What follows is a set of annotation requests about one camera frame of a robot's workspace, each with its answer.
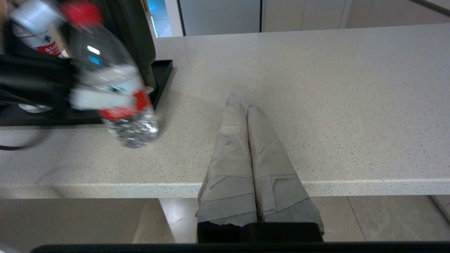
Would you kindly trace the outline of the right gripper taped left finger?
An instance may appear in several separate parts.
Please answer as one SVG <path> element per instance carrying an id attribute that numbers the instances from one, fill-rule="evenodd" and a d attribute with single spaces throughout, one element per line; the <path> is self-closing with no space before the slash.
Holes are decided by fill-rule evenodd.
<path id="1" fill-rule="evenodd" d="M 198 223 L 246 225 L 257 222 L 255 187 L 243 105 L 230 95 L 215 148 L 198 192 Z"/>

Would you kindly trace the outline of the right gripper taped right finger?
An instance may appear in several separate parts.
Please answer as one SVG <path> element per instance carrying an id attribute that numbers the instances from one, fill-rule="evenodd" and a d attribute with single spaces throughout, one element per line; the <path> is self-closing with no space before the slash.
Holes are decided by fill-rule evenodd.
<path id="1" fill-rule="evenodd" d="M 320 212 L 265 112 L 250 105 L 246 120 L 260 221 L 315 223 L 324 234 Z"/>

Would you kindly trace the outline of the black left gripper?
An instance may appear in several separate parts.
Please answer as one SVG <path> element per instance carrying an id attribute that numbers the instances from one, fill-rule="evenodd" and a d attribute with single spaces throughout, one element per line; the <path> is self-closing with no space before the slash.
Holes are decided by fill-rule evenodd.
<path id="1" fill-rule="evenodd" d="M 133 107 L 136 98 L 92 87 L 74 88 L 77 69 L 68 59 L 51 60 L 1 55 L 1 104 L 50 107 L 50 118 L 69 110 L 102 110 Z"/>

